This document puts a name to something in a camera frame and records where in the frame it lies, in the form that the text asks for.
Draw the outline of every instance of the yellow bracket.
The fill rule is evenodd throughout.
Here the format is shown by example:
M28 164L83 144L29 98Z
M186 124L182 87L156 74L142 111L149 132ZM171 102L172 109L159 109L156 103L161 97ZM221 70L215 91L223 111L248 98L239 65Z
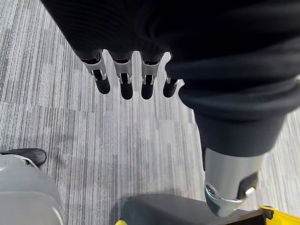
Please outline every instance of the yellow bracket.
M280 212L275 208L260 205L259 209L271 210L274 212L272 219L267 218L267 225L300 225L300 218Z

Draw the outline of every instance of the striped carpet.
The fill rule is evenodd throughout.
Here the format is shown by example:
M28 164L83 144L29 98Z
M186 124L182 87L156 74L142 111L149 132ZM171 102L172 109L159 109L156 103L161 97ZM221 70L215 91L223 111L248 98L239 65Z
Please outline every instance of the striped carpet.
M38 0L0 3L0 149L39 147L42 170L61 193L68 224L113 224L128 196L171 193L203 200L200 139L193 112L164 98L164 65L143 100L141 62L126 101L104 51L112 91L101 95ZM300 111L289 114L244 205L272 205L300 216Z

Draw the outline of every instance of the gray carpet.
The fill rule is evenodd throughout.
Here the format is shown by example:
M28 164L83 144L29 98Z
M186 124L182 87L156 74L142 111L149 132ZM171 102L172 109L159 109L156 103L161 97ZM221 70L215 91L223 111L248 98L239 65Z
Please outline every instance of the gray carpet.
M143 100L141 63L134 96L120 97L104 52L112 91L101 95L38 0L0 3L0 149L45 149L42 170L61 193L68 224L113 224L127 196L172 193L203 200L200 138L193 112L177 94L166 99L162 60L154 96ZM300 111L291 113L244 205L272 205L300 216Z

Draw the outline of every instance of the yellow part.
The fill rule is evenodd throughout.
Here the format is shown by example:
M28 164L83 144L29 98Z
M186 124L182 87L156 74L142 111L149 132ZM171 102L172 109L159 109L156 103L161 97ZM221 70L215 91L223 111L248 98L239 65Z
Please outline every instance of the yellow part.
M284 212L280 212L275 208L260 205L259 209L272 210L274 212L273 219L266 219L267 225L299 225L300 224L300 218L291 216Z
M124 220L119 220L115 225L127 225Z

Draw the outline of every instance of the robotic arm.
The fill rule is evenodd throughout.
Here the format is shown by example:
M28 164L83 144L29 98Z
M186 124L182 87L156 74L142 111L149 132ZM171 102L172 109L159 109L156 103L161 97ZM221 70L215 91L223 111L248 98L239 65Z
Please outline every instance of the robotic arm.
M129 53L129 60L135 50L171 52L166 83L185 82L179 96L194 110L200 131L207 204L220 217L238 208L255 190L286 114L300 105L295 79L300 74L300 3L41 1L84 62L96 58L95 49ZM119 79L129 85L131 74Z

